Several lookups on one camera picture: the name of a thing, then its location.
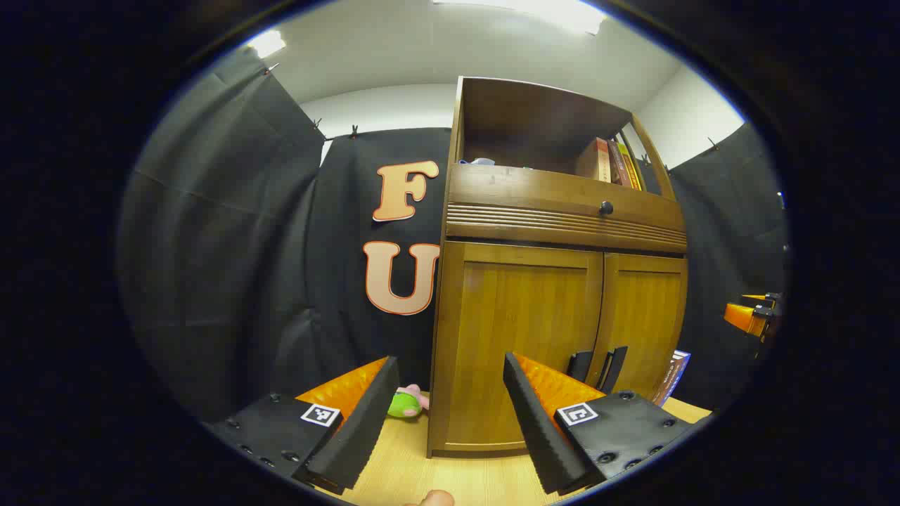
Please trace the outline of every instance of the cabinet drawer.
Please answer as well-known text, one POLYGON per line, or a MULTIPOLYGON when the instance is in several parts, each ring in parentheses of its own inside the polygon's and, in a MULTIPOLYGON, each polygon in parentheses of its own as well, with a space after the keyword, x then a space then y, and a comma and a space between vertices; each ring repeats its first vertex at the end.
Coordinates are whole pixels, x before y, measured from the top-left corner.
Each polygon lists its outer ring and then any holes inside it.
POLYGON ((453 164, 449 177, 447 237, 687 250, 680 206, 656 194, 522 167, 453 164))

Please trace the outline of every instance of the book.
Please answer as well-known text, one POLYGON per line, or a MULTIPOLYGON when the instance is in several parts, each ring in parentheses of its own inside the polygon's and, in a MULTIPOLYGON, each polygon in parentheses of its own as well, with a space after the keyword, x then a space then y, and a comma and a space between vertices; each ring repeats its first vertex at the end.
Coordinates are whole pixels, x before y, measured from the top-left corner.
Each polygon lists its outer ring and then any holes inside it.
POLYGON ((628 154, 628 148, 626 148, 625 144, 616 143, 616 146, 618 147, 618 152, 622 155, 622 161, 625 165, 625 171, 628 173, 628 180, 631 181, 631 187, 635 190, 643 190, 641 180, 637 177, 636 165, 628 154))
POLYGON ((669 362, 669 369, 666 371, 666 376, 662 378, 660 388, 657 389, 656 394, 653 396, 652 402, 654 404, 662 406, 669 400, 672 392, 675 391, 675 386, 681 379, 681 375, 684 374, 684 370, 688 367, 689 360, 690 354, 688 352, 675 350, 672 354, 672 359, 669 362))
POLYGON ((603 139, 594 139, 575 161, 575 176, 611 183, 609 146, 603 139))
POLYGON ((613 183, 631 188, 631 178, 628 177, 628 169, 625 168, 622 153, 618 150, 618 143, 612 139, 607 143, 609 144, 609 165, 612 167, 613 183))

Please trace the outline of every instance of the black curtain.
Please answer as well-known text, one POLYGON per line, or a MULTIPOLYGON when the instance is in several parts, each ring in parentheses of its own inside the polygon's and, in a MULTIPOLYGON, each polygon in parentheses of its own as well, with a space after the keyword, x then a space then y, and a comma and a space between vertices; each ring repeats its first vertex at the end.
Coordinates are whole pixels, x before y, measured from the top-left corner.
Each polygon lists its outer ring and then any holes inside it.
MULTIPOLYGON (((679 349, 691 353, 672 396, 714 409, 750 378, 759 341, 723 320, 742 294, 783 292, 786 214, 772 158, 745 123, 669 175, 688 232, 688 302, 679 349)), ((644 168, 646 175, 652 173, 644 168)))
POLYGON ((302 238, 322 135, 247 50, 178 97, 130 178, 121 294, 176 399, 220 419, 269 389, 307 311, 302 238))
POLYGON ((400 246, 391 271, 391 289, 408 296, 413 289, 416 243, 440 243, 446 160, 446 128, 376 131, 334 140, 317 178, 307 238, 307 272, 315 332, 301 346, 285 349, 285 360, 302 365, 293 385, 314 386, 385 355, 398 358, 400 383, 429 388, 434 300, 423 312, 401 316, 383 312, 365 294, 363 245, 384 240, 400 246), (426 178, 426 196, 408 202, 411 218, 374 221, 381 202, 379 167, 434 161, 436 178, 426 178))

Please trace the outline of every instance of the cabinet door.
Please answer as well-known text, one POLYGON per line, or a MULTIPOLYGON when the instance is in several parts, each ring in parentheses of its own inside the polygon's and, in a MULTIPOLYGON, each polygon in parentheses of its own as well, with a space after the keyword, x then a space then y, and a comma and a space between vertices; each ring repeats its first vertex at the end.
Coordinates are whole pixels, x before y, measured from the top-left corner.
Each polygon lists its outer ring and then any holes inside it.
POLYGON ((525 447, 503 357, 564 372, 594 349, 603 254, 446 241, 441 257, 428 455, 525 447))
POLYGON ((652 399, 678 346, 688 293, 684 258, 604 254, 603 312, 587 383, 600 377, 608 351, 628 346, 616 390, 652 399))

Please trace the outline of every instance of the white wall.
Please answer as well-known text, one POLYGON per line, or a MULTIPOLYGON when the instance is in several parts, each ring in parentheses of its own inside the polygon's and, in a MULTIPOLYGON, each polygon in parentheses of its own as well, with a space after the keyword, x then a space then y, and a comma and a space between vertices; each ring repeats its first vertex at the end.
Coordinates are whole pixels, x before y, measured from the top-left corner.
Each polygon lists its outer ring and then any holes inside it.
MULTIPOLYGON (((686 66, 635 112, 660 152, 662 163, 672 169, 712 147, 737 130, 744 121, 731 104, 703 77, 686 66)), ((625 135, 640 157, 637 134, 625 135)))
MULTIPOLYGON (((351 125, 364 131, 453 127, 456 83, 449 85, 386 86, 329 96, 300 107, 313 121, 322 119, 325 137, 347 135, 351 125)), ((322 148, 322 160, 331 141, 322 148)))

